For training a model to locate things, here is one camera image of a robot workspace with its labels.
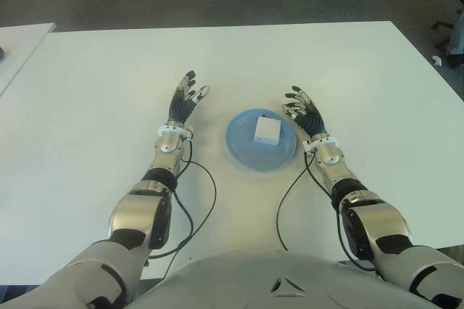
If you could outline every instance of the silver metal joint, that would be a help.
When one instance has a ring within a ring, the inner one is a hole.
[[[340,201],[339,212],[343,208],[343,205],[347,202],[350,204],[356,204],[359,202],[384,202],[380,197],[372,191],[352,191],[345,198]]]
[[[133,185],[129,194],[133,191],[146,191],[148,192],[155,192],[159,194],[164,194],[165,192],[169,192],[170,190],[162,183],[158,181],[140,181]]]

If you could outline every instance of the blue plate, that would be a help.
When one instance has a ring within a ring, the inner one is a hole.
[[[277,146],[254,140],[259,116],[278,119],[281,134]],[[227,128],[225,142],[232,155],[242,164],[256,171],[272,171],[288,165],[297,150],[297,135],[293,125],[269,110],[253,109],[240,113]]]

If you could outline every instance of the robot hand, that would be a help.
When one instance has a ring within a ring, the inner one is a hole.
[[[209,86],[201,87],[197,92],[189,89],[195,84],[195,72],[188,72],[175,89],[171,105],[169,106],[168,122],[184,124],[190,116],[195,106],[210,91]]]
[[[297,86],[291,87],[298,94],[285,94],[286,97],[296,99],[296,102],[289,102],[282,105],[282,110],[295,121],[311,137],[319,133],[325,133],[324,121],[317,107],[310,97]]]

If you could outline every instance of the chair leg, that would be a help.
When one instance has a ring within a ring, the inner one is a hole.
[[[436,44],[436,45],[435,45],[435,48],[437,48],[437,49],[442,49],[442,48],[443,48],[443,44],[449,43],[449,42],[450,42],[450,39],[449,39],[449,38],[444,39],[444,40],[441,41],[440,43]]]
[[[453,24],[449,24],[448,22],[444,22],[444,21],[436,21],[430,28],[432,30],[438,30],[438,27],[439,26],[443,26],[443,27],[446,27],[446,28],[453,28],[454,25]]]

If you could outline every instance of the black fingertip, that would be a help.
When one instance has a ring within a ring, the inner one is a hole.
[[[190,71],[190,72],[187,72],[186,76],[188,77],[188,79],[191,80],[191,79],[195,78],[195,72],[193,70]]]

